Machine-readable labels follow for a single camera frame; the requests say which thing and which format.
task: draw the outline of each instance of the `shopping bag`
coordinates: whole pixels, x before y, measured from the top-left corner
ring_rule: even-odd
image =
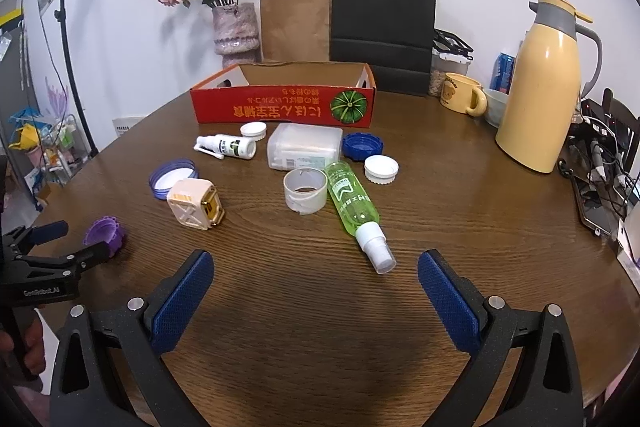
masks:
[[[331,0],[260,0],[267,62],[328,62]]]
[[[332,0],[331,60],[366,62],[378,89],[426,95],[436,0]]]

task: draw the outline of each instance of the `green liquid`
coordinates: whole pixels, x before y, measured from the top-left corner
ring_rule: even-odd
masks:
[[[348,163],[334,162],[324,172],[329,194],[347,232],[355,236],[360,225],[370,221],[380,223],[378,211]]]

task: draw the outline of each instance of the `green spray bottle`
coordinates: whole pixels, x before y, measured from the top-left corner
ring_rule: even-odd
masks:
[[[389,250],[385,234],[380,229],[380,215],[356,174],[343,161],[328,165],[324,171],[329,193],[347,232],[356,238],[376,272],[383,274],[393,270],[396,258]]]

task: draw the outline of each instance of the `red cardboard box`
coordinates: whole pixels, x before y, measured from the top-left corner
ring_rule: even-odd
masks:
[[[369,127],[376,83],[367,64],[234,65],[190,90],[198,123],[284,120]]]

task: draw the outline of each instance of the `bowl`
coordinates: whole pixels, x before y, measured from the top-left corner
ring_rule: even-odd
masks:
[[[484,119],[494,127],[500,127],[509,95],[495,89],[485,89],[484,94],[486,95],[487,101]]]

